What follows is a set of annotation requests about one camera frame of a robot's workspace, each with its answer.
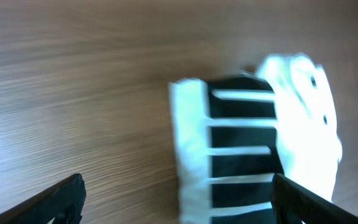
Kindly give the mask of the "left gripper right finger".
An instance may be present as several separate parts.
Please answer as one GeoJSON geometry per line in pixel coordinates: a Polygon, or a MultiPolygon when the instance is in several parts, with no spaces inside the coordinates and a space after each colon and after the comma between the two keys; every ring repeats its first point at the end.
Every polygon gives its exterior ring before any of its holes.
{"type": "Polygon", "coordinates": [[[358,224],[358,217],[284,175],[272,180],[272,207],[278,224],[358,224]]]}

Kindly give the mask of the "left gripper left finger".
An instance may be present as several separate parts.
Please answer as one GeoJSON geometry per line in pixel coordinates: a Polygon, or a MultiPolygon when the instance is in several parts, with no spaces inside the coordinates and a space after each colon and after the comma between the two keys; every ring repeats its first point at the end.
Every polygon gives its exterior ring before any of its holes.
{"type": "Polygon", "coordinates": [[[79,224],[86,189],[81,174],[73,174],[0,214],[0,224],[79,224]]]}

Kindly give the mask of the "white t-shirt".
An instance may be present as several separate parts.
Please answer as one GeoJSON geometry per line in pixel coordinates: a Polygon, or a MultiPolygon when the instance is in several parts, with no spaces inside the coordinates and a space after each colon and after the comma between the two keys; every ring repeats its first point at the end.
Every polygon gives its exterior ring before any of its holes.
{"type": "Polygon", "coordinates": [[[332,199],[342,145],[309,56],[272,54],[253,74],[184,78],[169,94],[181,223],[274,223],[275,174],[332,199]]]}

